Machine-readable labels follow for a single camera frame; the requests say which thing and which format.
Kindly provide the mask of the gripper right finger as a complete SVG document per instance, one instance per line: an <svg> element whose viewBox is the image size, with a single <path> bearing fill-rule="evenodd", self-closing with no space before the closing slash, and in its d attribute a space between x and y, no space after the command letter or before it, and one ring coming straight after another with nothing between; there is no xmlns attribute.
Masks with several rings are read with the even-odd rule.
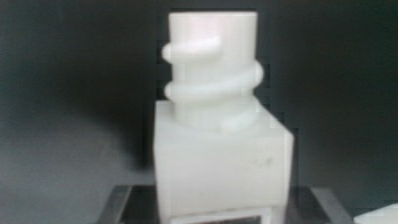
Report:
<svg viewBox="0 0 398 224"><path fill-rule="evenodd" d="M353 224L353 218L328 188L291 188L289 224Z"/></svg>

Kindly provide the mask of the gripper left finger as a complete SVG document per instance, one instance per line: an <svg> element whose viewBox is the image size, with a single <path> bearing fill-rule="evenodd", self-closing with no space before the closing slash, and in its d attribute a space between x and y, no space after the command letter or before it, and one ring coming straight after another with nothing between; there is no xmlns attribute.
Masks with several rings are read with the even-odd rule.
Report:
<svg viewBox="0 0 398 224"><path fill-rule="evenodd" d="M152 185L113 187L99 224L157 224L155 190Z"/></svg>

